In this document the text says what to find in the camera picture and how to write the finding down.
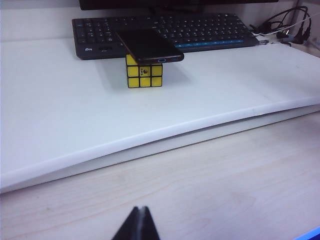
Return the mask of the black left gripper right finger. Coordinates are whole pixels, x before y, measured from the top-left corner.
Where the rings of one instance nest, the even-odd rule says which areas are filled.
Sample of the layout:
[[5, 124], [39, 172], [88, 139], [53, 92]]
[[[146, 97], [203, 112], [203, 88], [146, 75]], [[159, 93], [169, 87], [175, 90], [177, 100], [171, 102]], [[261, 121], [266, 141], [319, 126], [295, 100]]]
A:
[[156, 225], [147, 206], [142, 207], [140, 212], [140, 239], [160, 240]]

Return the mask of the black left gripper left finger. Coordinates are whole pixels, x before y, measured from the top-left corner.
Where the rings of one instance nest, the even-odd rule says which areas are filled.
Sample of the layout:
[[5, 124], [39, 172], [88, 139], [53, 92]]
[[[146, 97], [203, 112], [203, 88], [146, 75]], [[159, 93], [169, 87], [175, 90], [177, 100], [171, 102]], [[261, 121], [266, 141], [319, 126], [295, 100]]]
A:
[[136, 230], [138, 216], [139, 208], [135, 206], [115, 233], [112, 240], [132, 240]]

